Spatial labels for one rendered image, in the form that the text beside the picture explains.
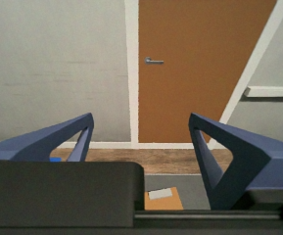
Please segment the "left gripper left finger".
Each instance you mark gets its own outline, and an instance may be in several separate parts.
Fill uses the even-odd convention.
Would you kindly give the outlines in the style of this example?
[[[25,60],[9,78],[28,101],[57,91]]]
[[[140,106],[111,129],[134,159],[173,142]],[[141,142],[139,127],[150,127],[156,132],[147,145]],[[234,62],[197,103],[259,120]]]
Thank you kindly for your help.
[[[66,162],[85,162],[94,120],[91,113],[17,137],[0,141],[0,160],[51,162],[51,152],[81,131]]]

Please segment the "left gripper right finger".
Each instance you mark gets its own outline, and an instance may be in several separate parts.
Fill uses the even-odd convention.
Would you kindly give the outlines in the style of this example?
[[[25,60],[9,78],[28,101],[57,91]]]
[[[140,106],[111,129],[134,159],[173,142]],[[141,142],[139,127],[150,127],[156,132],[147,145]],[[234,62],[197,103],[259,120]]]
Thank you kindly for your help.
[[[283,189],[283,142],[191,113],[190,135],[211,210],[229,210],[250,189]],[[205,138],[231,151],[224,172]]]

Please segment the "tan flat board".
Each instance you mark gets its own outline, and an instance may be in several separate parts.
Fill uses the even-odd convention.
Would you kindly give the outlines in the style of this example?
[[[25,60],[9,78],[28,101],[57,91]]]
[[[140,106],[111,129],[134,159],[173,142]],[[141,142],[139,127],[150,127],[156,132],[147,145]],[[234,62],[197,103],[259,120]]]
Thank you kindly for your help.
[[[183,210],[176,188],[145,192],[145,210]]]

